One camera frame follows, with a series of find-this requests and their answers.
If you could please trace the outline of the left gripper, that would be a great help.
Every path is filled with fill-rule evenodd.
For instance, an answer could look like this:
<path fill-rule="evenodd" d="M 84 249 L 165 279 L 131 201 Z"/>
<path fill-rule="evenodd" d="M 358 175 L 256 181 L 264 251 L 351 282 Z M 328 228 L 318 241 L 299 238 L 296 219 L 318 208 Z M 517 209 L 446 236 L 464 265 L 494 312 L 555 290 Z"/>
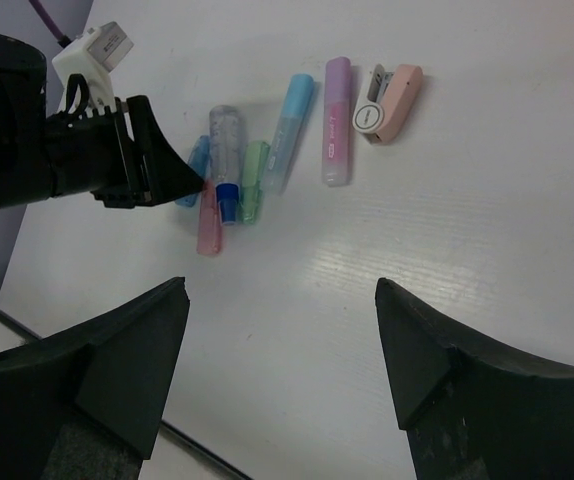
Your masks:
<path fill-rule="evenodd" d="M 115 111 L 106 106 L 89 115 L 61 112 L 46 119 L 41 152 L 49 183 L 41 189 L 43 200 L 89 192 L 107 208 L 133 208 L 202 191 L 203 178 L 167 141 L 149 99 L 130 97 L 127 106 L 133 140 L 121 105 Z M 136 187 L 131 180 L 137 180 Z"/>

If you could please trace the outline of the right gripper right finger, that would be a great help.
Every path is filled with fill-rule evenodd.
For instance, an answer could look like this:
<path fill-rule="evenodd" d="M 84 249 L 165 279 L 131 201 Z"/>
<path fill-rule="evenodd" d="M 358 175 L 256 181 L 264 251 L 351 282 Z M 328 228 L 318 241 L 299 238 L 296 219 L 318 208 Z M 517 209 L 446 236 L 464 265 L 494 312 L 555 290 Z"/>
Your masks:
<path fill-rule="evenodd" d="M 375 304 L 418 478 L 574 479 L 574 366 L 499 342 L 388 279 Z"/>

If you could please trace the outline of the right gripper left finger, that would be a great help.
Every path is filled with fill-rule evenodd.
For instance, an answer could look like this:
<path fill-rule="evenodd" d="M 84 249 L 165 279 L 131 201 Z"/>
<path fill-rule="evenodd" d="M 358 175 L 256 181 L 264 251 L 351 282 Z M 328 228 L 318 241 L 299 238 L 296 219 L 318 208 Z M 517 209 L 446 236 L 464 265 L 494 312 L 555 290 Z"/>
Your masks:
<path fill-rule="evenodd" d="M 135 479 L 152 456 L 190 302 L 172 278 L 0 352 L 0 479 Z"/>

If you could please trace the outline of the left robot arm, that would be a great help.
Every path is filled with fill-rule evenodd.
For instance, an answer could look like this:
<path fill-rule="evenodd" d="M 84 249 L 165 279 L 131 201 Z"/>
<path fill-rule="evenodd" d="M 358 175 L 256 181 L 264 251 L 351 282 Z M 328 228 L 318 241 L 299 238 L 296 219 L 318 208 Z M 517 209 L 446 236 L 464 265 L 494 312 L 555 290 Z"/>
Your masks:
<path fill-rule="evenodd" d="M 0 34 L 0 210 L 89 192 L 107 208 L 152 207 L 201 191 L 143 95 L 120 100 L 83 54 L 64 75 L 64 102 L 46 113 L 47 60 Z"/>

